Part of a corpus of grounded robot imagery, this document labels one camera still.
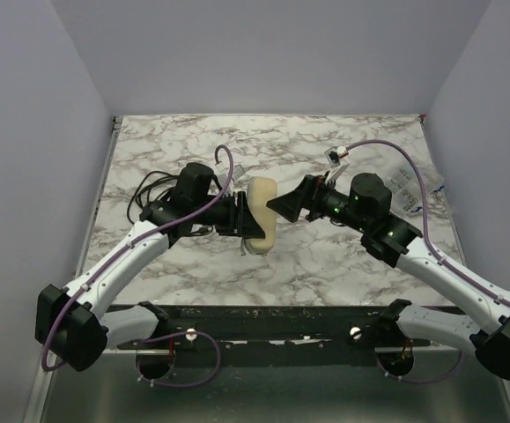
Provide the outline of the beige umbrella case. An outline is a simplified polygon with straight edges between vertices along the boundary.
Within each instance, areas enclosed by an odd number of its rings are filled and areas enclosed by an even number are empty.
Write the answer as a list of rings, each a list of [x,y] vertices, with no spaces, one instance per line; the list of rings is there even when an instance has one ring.
[[[255,177],[247,189],[248,208],[255,222],[263,230],[262,238],[246,239],[245,248],[252,255],[265,255],[276,242],[277,214],[267,207],[267,203],[277,197],[277,183],[270,178]]]

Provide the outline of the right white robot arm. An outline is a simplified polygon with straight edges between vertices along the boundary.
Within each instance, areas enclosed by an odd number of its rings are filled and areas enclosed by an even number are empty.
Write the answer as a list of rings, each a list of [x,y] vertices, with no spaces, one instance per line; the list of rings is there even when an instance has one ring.
[[[455,315],[397,301],[388,313],[391,327],[406,338],[469,353],[486,370],[510,381],[510,291],[444,255],[426,233],[391,212],[391,197],[376,174],[357,174],[349,194],[337,191],[322,175],[307,175],[296,189],[267,205],[290,222],[307,210],[309,221],[329,218],[359,231],[369,255],[421,280],[461,310]]]

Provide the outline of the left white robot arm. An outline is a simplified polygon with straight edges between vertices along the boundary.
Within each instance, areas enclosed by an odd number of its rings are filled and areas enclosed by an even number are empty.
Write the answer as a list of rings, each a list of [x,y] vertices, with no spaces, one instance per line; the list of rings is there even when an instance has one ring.
[[[187,164],[175,185],[148,203],[125,237],[89,271],[62,288],[44,288],[35,323],[42,368],[53,370],[48,364],[53,353],[61,363],[84,371],[108,348],[166,334],[168,316],[150,302],[116,312],[110,307],[142,269],[189,237],[195,226],[240,238],[243,253],[268,253],[275,244],[277,217],[266,204],[277,196],[276,182],[254,177],[239,191],[232,184],[220,170]]]

